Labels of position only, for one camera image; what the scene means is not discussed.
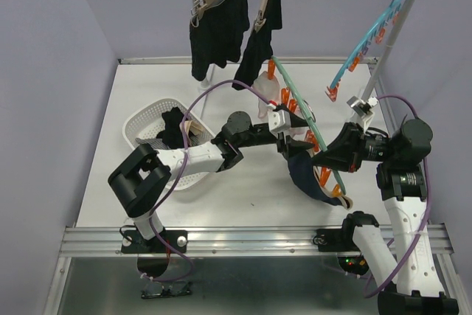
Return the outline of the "front black shorts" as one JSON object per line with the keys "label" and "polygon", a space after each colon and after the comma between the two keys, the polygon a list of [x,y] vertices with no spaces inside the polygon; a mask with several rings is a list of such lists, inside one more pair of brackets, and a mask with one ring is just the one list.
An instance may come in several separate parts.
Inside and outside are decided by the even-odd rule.
{"label": "front black shorts", "polygon": [[271,45],[273,31],[275,30],[270,31],[264,28],[260,32],[255,33],[251,29],[251,34],[234,80],[245,83],[247,86],[253,85],[259,76],[263,62],[270,60],[274,54]]}

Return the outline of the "grey striped underwear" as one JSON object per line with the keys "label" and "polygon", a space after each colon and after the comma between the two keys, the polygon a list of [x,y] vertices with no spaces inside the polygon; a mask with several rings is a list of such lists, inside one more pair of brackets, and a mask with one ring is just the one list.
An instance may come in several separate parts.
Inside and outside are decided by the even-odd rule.
{"label": "grey striped underwear", "polygon": [[169,147],[166,144],[164,144],[162,139],[159,139],[159,138],[152,138],[152,139],[135,138],[135,142],[140,145],[149,144],[154,150],[169,150]]}

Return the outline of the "white perforated plastic basket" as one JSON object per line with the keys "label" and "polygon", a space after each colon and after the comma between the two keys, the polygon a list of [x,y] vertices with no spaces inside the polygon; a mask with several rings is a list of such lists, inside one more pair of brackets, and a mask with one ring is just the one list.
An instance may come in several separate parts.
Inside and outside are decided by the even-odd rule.
{"label": "white perforated plastic basket", "polygon": [[[187,110],[187,107],[180,101],[173,98],[164,98],[141,108],[129,116],[122,127],[122,135],[131,149],[133,150],[139,145],[138,140],[155,139],[157,134],[165,129],[162,114],[174,107],[179,108],[182,114]],[[197,135],[198,143],[195,138],[192,141],[192,146],[204,144],[215,137],[211,129],[193,111],[189,114],[189,120],[196,121],[203,128],[203,132]],[[176,185],[175,191],[190,189],[205,179],[208,174],[184,175]]]}

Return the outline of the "black shorts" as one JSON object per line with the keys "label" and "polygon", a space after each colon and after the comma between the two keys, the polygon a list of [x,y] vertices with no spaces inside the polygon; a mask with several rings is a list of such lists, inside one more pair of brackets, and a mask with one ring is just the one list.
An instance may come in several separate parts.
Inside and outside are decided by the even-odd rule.
{"label": "black shorts", "polygon": [[270,31],[264,28],[260,32],[255,33],[251,29],[251,34],[234,80],[245,83],[247,86],[253,85],[259,76],[263,62],[270,60],[274,54],[271,45],[273,31],[275,30]]}
{"label": "black shorts", "polygon": [[225,68],[240,60],[244,32],[250,27],[248,0],[224,0],[190,24],[192,76],[202,81],[209,66]]}

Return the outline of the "orange clothes peg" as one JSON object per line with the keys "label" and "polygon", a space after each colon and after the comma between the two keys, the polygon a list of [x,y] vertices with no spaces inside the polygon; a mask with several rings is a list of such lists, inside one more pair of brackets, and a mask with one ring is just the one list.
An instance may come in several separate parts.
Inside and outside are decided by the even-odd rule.
{"label": "orange clothes peg", "polygon": [[386,34],[386,28],[382,27],[375,37],[376,44],[380,44],[383,41],[385,34]]}

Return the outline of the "white underwear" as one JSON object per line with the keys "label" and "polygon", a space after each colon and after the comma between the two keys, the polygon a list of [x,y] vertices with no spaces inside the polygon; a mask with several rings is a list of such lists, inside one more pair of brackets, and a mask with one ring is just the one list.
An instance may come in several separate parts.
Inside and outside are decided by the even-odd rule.
{"label": "white underwear", "polygon": [[[275,103],[280,103],[280,84],[278,79],[273,75],[269,77],[267,71],[262,72],[257,79],[254,81],[252,88],[258,91],[263,95],[267,100],[274,101]],[[268,114],[270,110],[268,106],[262,101],[258,102],[258,118],[261,122],[268,122]]]}

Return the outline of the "green plastic clip hanger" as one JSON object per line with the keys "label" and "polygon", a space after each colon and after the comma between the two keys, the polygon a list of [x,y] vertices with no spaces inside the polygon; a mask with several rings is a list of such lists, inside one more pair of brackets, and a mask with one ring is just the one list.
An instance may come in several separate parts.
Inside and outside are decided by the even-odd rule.
{"label": "green plastic clip hanger", "polygon": [[327,151],[327,145],[322,137],[322,134],[320,133],[317,127],[316,120],[313,118],[313,114],[311,110],[309,109],[308,104],[304,101],[295,83],[291,79],[291,76],[285,70],[280,59],[278,59],[276,56],[273,55],[271,57],[271,60],[274,62],[274,65],[276,66],[278,72],[282,75],[282,78],[286,86],[289,88],[292,97],[297,101],[299,109],[302,113],[302,117],[308,124],[309,129],[314,133],[317,139],[317,142],[319,143],[319,148],[323,152]]}

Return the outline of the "aluminium mounting rail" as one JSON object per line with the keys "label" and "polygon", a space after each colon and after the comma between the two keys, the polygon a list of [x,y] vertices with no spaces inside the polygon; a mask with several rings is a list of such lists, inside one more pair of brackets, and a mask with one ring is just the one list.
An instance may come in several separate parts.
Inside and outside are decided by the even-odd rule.
{"label": "aluminium mounting rail", "polygon": [[[187,227],[187,252],[204,257],[308,257],[323,255],[313,243],[316,226]],[[61,257],[164,257],[138,252],[116,227],[75,227],[63,233]]]}

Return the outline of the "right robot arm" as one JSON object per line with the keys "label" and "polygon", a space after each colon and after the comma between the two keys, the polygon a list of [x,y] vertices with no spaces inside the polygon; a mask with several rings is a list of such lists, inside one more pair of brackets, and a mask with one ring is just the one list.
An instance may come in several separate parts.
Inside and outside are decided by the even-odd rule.
{"label": "right robot arm", "polygon": [[380,314],[458,314],[437,275],[426,222],[428,182],[422,161],[431,152],[430,126],[419,118],[402,123],[391,137],[373,136],[355,123],[317,153],[315,166],[353,173],[364,161],[377,162],[376,181],[392,227],[395,249],[379,223],[361,211],[347,215],[338,229],[318,229],[321,252],[359,251],[377,283],[373,296]]}

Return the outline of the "navy blue underwear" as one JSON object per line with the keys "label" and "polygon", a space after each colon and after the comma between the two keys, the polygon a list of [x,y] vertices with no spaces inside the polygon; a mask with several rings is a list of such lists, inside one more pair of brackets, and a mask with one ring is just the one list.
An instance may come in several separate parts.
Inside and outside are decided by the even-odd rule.
{"label": "navy blue underwear", "polygon": [[288,159],[288,171],[292,182],[308,197],[324,202],[331,206],[340,206],[350,210],[353,201],[345,196],[333,196],[319,183],[319,171],[311,163],[311,156],[307,151],[298,153]]}

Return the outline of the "rear black shorts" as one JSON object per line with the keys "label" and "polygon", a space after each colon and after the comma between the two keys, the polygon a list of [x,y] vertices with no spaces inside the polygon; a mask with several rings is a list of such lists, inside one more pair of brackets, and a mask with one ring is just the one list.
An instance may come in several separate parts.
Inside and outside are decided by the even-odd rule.
{"label": "rear black shorts", "polygon": [[250,27],[248,0],[224,0],[190,24],[192,76],[202,81],[209,66],[225,68],[240,60],[244,32]]}

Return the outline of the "black underwear beige waistband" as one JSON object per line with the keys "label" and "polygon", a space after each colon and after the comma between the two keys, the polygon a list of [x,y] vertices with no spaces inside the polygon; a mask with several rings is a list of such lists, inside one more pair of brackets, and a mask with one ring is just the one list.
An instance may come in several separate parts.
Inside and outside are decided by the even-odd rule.
{"label": "black underwear beige waistband", "polygon": [[203,125],[196,120],[186,118],[184,123],[185,136],[183,136],[181,132],[181,121],[183,118],[184,114],[178,107],[174,107],[162,114],[164,130],[157,133],[156,138],[160,139],[170,149],[182,148],[184,147],[184,142],[187,142],[189,147],[200,144],[200,138],[205,132]]}

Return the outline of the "front wooden clip hanger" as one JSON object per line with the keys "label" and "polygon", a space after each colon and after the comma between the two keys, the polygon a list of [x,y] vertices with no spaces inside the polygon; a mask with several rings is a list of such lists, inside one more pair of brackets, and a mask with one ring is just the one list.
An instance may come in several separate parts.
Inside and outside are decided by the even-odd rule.
{"label": "front wooden clip hanger", "polygon": [[261,0],[252,31],[258,33],[264,28],[282,29],[282,0]]}

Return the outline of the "blue plastic clip hanger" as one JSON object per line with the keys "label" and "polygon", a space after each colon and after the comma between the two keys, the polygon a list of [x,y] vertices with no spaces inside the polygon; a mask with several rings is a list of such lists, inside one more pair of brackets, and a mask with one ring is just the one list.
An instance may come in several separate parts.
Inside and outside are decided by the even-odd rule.
{"label": "blue plastic clip hanger", "polygon": [[331,84],[327,86],[325,94],[331,102],[335,102],[338,97],[339,86],[342,77],[346,71],[353,72],[355,68],[362,62],[364,57],[361,56],[360,52],[363,47],[368,46],[369,48],[376,44],[375,37],[382,27],[389,26],[389,23],[394,23],[398,18],[405,0],[391,0],[386,9],[379,15],[374,21],[373,25],[367,30],[365,35],[361,38],[358,44],[354,47],[353,51],[347,56],[345,62],[341,65]]}

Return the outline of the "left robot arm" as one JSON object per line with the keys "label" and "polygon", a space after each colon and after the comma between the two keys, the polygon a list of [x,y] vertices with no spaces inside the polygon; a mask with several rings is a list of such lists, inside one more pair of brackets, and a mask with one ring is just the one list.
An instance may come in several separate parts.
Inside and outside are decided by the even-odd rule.
{"label": "left robot arm", "polygon": [[307,126],[306,120],[279,105],[269,113],[267,123],[256,125],[247,113],[236,111],[215,138],[188,149],[155,150],[148,143],[139,145],[108,177],[108,185],[136,227],[122,252],[185,252],[177,241],[187,233],[166,230],[153,209],[163,191],[185,176],[233,168],[243,159],[241,148],[276,145],[288,159],[311,148],[310,143],[289,136],[290,129]]}

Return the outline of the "black eyeglasses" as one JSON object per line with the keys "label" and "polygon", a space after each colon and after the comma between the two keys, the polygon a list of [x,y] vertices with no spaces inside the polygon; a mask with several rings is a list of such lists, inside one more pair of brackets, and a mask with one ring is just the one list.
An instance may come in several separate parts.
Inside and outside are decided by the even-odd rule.
{"label": "black eyeglasses", "polygon": [[192,294],[193,282],[175,281],[173,283],[148,283],[141,292],[142,300],[169,299]]}

